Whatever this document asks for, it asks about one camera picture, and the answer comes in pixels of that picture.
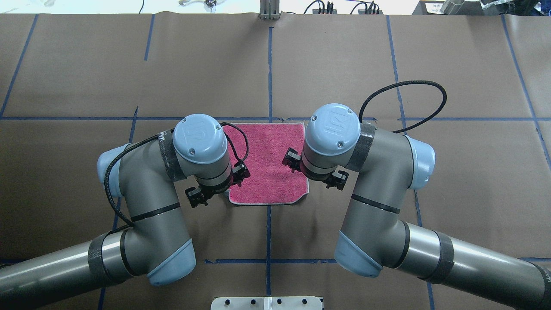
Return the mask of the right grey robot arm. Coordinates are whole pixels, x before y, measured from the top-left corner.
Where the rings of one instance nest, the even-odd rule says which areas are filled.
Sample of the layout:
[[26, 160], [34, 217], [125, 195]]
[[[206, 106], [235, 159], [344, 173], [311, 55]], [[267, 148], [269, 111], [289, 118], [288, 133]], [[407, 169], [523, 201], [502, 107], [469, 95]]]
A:
[[334, 252], [344, 269], [377, 277], [384, 267], [468, 292], [517, 310], [550, 308], [550, 271], [399, 219], [405, 194], [433, 173], [431, 145], [360, 118], [332, 103], [311, 116], [301, 153], [282, 164], [342, 190], [358, 173]]

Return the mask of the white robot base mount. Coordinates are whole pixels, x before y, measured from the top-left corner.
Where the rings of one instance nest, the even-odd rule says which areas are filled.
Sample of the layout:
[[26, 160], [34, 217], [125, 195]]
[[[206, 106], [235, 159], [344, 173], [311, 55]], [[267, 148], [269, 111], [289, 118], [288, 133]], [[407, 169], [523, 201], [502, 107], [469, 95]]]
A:
[[259, 296], [215, 298], [211, 310], [324, 310], [317, 296]]

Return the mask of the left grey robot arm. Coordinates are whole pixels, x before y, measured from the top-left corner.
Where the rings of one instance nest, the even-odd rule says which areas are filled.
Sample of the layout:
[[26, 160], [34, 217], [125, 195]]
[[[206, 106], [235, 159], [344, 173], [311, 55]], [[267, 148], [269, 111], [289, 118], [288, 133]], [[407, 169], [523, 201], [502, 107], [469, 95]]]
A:
[[224, 128], [191, 114], [170, 130], [100, 155], [98, 176], [115, 214], [124, 222], [92, 241], [1, 269], [1, 308], [34, 309], [146, 275], [151, 285], [171, 284], [196, 265], [175, 182], [194, 177], [185, 191], [191, 206], [250, 176], [244, 158], [232, 165]]

